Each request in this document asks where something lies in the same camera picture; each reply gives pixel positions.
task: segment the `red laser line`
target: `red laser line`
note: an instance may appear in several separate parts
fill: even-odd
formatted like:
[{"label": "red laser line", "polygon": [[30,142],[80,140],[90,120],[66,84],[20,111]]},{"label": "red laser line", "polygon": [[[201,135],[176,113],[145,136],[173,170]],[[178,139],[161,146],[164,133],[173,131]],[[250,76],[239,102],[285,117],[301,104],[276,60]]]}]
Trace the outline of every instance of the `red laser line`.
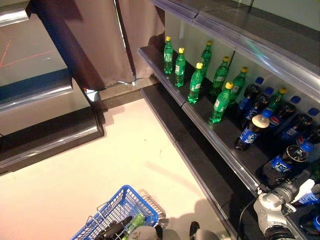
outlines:
[{"label": "red laser line", "polygon": [[24,61],[24,60],[27,60],[27,59],[31,59],[31,58],[34,58],[34,57],[37,57],[37,56],[40,56],[40,55],[44,55],[44,54],[49,54],[49,53],[52,53],[52,52],[55,52],[56,50],[51,50],[51,51],[46,51],[46,52],[42,52],[42,53],[38,53],[38,54],[35,54],[35,55],[32,55],[32,56],[28,56],[28,57],[25,57],[25,58],[22,58],[20,60],[17,60],[17,61],[12,61],[12,62],[9,62],[5,65],[0,65],[0,68],[3,68],[3,67],[6,67],[8,65],[11,65],[11,64],[15,64],[15,63],[18,63],[18,62],[21,62],[21,61]]},{"label": "red laser line", "polygon": [[7,51],[8,51],[8,48],[9,48],[10,42],[11,42],[11,40],[9,40],[9,41],[8,41],[8,44],[6,45],[6,48],[5,48],[4,54],[3,54],[2,59],[1,59],[1,62],[0,62],[0,67],[2,66],[2,63],[3,63],[3,62],[4,62],[4,60],[5,60],[5,56],[6,56],[6,54],[7,54]]}]

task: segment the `blue shopping basket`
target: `blue shopping basket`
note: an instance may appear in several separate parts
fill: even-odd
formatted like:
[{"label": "blue shopping basket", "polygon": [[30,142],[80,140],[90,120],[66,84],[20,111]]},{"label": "blue shopping basket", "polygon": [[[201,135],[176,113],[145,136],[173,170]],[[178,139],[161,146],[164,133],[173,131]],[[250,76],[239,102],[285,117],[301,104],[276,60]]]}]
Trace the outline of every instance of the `blue shopping basket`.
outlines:
[{"label": "blue shopping basket", "polygon": [[137,214],[145,217],[144,225],[154,226],[158,222],[157,212],[129,185],[124,185],[94,216],[89,216],[86,224],[71,240],[94,240],[113,221],[120,222]]}]

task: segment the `cable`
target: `cable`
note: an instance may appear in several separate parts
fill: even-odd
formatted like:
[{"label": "cable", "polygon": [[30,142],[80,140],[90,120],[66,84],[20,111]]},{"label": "cable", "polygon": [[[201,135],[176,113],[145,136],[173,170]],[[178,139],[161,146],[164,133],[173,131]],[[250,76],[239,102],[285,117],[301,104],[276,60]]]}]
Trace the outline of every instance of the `cable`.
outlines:
[{"label": "cable", "polygon": [[242,210],[241,214],[240,214],[240,217],[239,217],[239,222],[238,222],[238,232],[237,232],[237,235],[236,235],[236,240],[239,239],[239,235],[240,235],[240,232],[241,232],[241,219],[242,219],[242,216],[244,214],[244,212],[247,210],[247,208],[256,200],[256,198],[252,199],[246,206],[245,208]]}]

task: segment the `white floor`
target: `white floor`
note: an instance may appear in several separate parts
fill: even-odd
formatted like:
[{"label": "white floor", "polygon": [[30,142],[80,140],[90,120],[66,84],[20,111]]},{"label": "white floor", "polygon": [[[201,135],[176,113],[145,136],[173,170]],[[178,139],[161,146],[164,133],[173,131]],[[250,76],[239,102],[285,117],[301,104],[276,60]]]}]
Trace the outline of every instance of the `white floor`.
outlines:
[{"label": "white floor", "polygon": [[104,137],[0,177],[1,240],[67,240],[126,184],[164,208],[164,240],[189,239],[192,221],[229,239],[143,99],[104,116]]}]

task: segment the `black shelf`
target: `black shelf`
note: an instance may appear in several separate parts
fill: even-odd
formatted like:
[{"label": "black shelf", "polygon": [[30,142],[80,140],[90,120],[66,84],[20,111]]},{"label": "black shelf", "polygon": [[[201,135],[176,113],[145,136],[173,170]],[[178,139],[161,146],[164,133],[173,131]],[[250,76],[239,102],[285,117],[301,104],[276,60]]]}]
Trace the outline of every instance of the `black shelf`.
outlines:
[{"label": "black shelf", "polygon": [[[145,46],[139,48],[138,53],[154,70],[156,77],[164,88],[170,93],[190,120],[192,120],[203,136],[205,136],[207,141],[214,147],[215,151],[219,153],[224,162],[227,163],[246,188],[256,197],[257,187],[262,183],[259,179],[259,170],[270,159],[270,155],[272,155],[272,153],[264,151],[264,147],[267,148],[267,146],[264,146],[265,144],[263,144],[262,141],[257,141],[257,145],[253,144],[248,150],[243,152],[239,151],[235,149],[234,142],[241,131],[229,118],[224,117],[218,124],[210,124],[208,122],[212,114],[214,102],[207,94],[208,87],[211,85],[208,79],[204,79],[198,102],[196,104],[190,104],[186,101],[189,94],[191,75],[195,71],[193,66],[187,63],[184,75],[184,86],[177,88],[175,87],[175,74],[165,74],[163,72],[164,62],[161,52],[153,46]],[[173,55],[173,63],[175,63],[176,58],[177,54],[175,53]],[[207,178],[206,174],[203,175],[201,172],[197,174],[200,175],[202,180]],[[287,217],[292,233],[297,236],[298,240],[313,240],[314,238],[312,236],[305,235],[298,227],[294,220],[296,215],[297,213],[294,213],[292,214],[293,218],[291,215]]]},{"label": "black shelf", "polygon": [[320,103],[319,31],[232,0],[150,1]]}]

